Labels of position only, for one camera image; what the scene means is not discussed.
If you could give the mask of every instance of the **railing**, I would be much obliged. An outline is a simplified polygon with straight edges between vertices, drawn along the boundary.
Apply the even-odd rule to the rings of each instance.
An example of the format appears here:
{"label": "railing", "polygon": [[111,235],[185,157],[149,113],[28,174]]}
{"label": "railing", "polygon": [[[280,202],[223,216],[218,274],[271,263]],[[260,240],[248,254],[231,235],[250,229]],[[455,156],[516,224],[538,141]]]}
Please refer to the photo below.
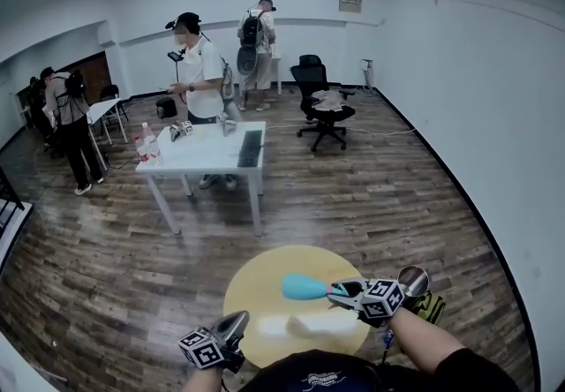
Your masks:
{"label": "railing", "polygon": [[8,177],[4,174],[2,168],[0,168],[0,237],[4,234],[11,218],[18,209],[23,211],[24,206],[11,187]]}

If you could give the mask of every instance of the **hand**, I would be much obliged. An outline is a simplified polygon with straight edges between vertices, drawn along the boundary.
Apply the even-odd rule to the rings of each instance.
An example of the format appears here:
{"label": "hand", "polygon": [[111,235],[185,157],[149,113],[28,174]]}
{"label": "hand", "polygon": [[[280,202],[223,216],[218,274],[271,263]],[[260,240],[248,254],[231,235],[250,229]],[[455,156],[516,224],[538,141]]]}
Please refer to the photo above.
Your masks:
{"label": "hand", "polygon": [[174,83],[169,86],[169,92],[171,94],[182,94],[183,92],[188,91],[189,85],[185,83]]}

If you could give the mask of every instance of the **white table top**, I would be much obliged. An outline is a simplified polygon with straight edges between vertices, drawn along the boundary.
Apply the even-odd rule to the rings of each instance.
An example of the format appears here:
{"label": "white table top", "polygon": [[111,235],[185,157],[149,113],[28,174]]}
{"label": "white table top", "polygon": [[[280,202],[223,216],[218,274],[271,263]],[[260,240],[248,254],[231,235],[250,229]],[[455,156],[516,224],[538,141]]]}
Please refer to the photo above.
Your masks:
{"label": "white table top", "polygon": [[223,136],[219,124],[195,125],[193,128],[192,134],[172,142],[169,127],[165,127],[157,137],[162,164],[140,162],[136,171],[145,174],[238,174],[263,167],[264,148],[255,168],[238,168],[237,162],[245,132],[262,130],[261,143],[265,144],[266,122],[239,122],[228,136]]}
{"label": "white table top", "polygon": [[95,103],[90,107],[88,111],[88,123],[89,124],[96,124],[100,120],[102,116],[104,116],[108,111],[110,111],[116,103],[120,102],[122,99],[119,97],[113,100],[107,100],[105,102],[98,102]]}

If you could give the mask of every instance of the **blue brush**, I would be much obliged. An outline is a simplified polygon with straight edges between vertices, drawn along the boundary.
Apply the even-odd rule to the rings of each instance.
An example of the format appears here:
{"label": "blue brush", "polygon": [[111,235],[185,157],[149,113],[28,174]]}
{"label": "blue brush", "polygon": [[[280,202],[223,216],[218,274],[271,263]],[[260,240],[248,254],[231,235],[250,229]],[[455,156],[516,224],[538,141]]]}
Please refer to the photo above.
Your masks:
{"label": "blue brush", "polygon": [[347,292],[326,285],[307,275],[291,273],[282,279],[282,295],[287,299],[307,301],[310,299],[325,298],[328,293],[347,296]]}

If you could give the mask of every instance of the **plastic bottle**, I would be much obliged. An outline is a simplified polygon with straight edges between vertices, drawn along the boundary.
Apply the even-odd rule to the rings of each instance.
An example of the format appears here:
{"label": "plastic bottle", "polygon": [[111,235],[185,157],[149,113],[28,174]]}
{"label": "plastic bottle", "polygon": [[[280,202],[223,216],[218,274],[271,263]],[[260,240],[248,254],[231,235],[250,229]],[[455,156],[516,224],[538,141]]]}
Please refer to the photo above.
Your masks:
{"label": "plastic bottle", "polygon": [[149,153],[149,162],[151,164],[161,164],[161,149],[159,148],[159,143],[157,142],[157,137],[153,134],[151,127],[144,122],[143,125],[143,142]]}
{"label": "plastic bottle", "polygon": [[141,162],[148,162],[149,154],[147,153],[147,146],[138,134],[135,135],[135,148],[138,149],[139,159],[141,160]]}

